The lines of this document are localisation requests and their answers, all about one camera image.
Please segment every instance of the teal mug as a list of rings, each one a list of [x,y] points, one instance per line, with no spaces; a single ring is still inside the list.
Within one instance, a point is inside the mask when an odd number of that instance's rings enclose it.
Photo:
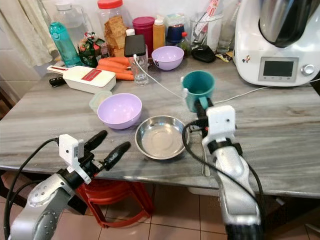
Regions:
[[[195,102],[199,99],[203,109],[208,108],[207,98],[212,96],[215,88],[215,78],[206,71],[192,71],[181,78],[183,92],[188,109],[196,113]]]

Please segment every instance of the jar with red lid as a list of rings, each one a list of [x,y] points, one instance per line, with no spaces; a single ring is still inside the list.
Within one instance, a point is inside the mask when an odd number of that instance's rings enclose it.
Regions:
[[[144,41],[148,49],[148,57],[151,58],[151,54],[154,50],[154,34],[153,26],[155,18],[152,16],[137,17],[133,21],[133,28],[136,35],[144,35]]]
[[[126,29],[132,26],[123,0],[98,0],[98,17],[111,57],[123,57]]]

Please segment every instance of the red lid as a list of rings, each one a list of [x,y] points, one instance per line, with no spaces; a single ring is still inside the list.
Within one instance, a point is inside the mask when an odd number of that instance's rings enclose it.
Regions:
[[[115,9],[121,7],[122,0],[98,0],[98,7],[100,9]]]
[[[135,18],[132,23],[134,27],[148,27],[155,23],[155,18],[152,16],[141,16]]]

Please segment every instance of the teal water bottle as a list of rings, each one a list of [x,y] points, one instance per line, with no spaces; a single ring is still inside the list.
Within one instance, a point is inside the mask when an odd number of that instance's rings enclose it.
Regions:
[[[49,27],[51,37],[58,48],[62,60],[67,68],[81,66],[81,60],[76,52],[74,44],[66,27],[60,22],[53,22]]]

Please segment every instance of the smartphone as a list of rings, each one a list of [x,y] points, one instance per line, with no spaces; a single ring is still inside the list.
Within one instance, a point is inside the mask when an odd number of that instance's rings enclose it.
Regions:
[[[124,41],[124,56],[127,58],[144,56],[146,54],[145,37],[142,34],[126,36]]]

